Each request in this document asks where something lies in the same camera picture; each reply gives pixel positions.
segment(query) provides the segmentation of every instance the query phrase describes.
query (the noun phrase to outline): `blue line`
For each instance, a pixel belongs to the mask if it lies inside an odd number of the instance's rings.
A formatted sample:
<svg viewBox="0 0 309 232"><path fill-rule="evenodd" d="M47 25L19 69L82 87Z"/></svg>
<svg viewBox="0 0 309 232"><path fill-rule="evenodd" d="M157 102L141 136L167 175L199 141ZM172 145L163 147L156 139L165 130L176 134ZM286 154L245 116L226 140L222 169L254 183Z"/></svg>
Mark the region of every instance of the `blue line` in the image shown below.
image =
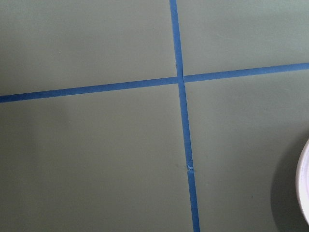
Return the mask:
<svg viewBox="0 0 309 232"><path fill-rule="evenodd" d="M194 82L194 81L206 81L214 79L223 79L239 76L251 76L251 75L260 75L267 73L280 73L288 71L297 71L309 69L309 63L301 64L288 64L288 65L279 65L272 67L263 67L263 68L254 68L254 69L243 69L235 71L225 71L225 72L211 72L204 74L188 75L184 76L185 82Z"/></svg>
<svg viewBox="0 0 309 232"><path fill-rule="evenodd" d="M174 37L174 49L175 49L176 69L178 78L180 109L183 123L185 158L188 168L187 174L189 183L193 231L199 232L200 229L199 229L198 208L197 208L197 191L195 187L195 177L194 177L193 160L192 160L187 97L183 79L183 57L182 57L181 40L180 40L179 23L178 23L177 2L176 0L169 0L169 4L170 4L173 37Z"/></svg>
<svg viewBox="0 0 309 232"><path fill-rule="evenodd" d="M66 89L49 90L49 91L41 91L41 92L33 92L33 93L21 93L21 94L0 96L0 103L23 101L23 100L38 99L38 98L51 98L51 97L76 95L76 94L84 94L84 93L105 92L105 91L121 90L121 89L129 89L129 88L170 85L170 84L177 84L177 83L178 83L177 77L167 77L167 78L160 78L160 79L123 82L123 83L107 84L107 85L99 85L99 86L66 88Z"/></svg>

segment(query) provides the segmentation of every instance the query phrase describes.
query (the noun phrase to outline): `gray floor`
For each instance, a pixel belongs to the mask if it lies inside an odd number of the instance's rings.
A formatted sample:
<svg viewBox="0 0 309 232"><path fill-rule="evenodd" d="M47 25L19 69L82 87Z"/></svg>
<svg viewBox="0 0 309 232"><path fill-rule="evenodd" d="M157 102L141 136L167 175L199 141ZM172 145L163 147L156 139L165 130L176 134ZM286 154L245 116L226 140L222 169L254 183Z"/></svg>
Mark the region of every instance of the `gray floor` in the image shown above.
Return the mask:
<svg viewBox="0 0 309 232"><path fill-rule="evenodd" d="M304 0L177 3L185 75L309 61ZM0 99L176 76L169 7L1 1ZM200 231L309 230L308 77L185 84ZM193 231L177 84L0 103L0 140L0 231Z"/></svg>

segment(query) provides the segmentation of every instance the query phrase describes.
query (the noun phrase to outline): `white plate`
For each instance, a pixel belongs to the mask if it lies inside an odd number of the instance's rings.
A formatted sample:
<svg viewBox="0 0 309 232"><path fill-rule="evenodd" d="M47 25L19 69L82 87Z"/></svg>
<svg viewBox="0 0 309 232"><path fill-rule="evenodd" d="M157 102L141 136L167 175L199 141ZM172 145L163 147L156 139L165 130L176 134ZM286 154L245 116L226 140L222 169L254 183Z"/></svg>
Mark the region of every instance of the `white plate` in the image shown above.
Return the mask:
<svg viewBox="0 0 309 232"><path fill-rule="evenodd" d="M304 146L298 161L296 192L300 209L309 224L309 140Z"/></svg>

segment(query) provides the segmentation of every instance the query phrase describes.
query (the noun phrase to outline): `horizontal blue line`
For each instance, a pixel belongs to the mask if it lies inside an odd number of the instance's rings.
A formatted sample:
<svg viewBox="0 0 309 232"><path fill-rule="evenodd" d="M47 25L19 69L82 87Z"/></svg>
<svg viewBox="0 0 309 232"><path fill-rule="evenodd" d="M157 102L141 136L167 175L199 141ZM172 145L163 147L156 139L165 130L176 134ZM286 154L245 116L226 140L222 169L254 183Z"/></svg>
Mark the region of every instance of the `horizontal blue line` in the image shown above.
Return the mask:
<svg viewBox="0 0 309 232"><path fill-rule="evenodd" d="M251 76L251 75L260 75L260 74L267 74L267 73L297 71L297 70L305 70L305 69L309 69L309 63L288 64L288 65L279 65L279 66L254 68L254 69L243 69L243 70L235 70L235 71L214 72L214 73L211 72L211 73L204 73L204 74L187 75L187 76L184 76L184 81L185 82L206 81L206 80L214 80L214 79L239 77L239 76Z"/></svg>
<svg viewBox="0 0 309 232"><path fill-rule="evenodd" d="M41 91L41 92L33 92L33 93L12 94L12 95L0 96L0 103L23 101L23 100L38 99L38 98L51 98L51 97L76 95L76 94L84 94L84 93L105 92L105 91L121 90L121 89L129 89L129 88L170 85L170 84L177 84L177 83L178 83L177 77L167 77L167 78L159 78L159 79L152 79L152 80L106 84L106 85L99 85L99 86L87 86L87 87L66 88L66 89L49 90L49 91Z"/></svg>

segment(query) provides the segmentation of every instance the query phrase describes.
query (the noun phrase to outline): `white round object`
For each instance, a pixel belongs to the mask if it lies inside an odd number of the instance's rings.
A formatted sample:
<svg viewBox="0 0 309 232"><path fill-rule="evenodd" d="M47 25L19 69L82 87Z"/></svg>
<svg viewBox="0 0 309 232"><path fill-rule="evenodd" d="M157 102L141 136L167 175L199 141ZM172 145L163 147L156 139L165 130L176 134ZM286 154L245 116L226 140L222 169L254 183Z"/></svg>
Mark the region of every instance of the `white round object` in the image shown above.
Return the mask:
<svg viewBox="0 0 309 232"><path fill-rule="evenodd" d="M297 165L296 193L300 209L309 224L309 140L301 152Z"/></svg>

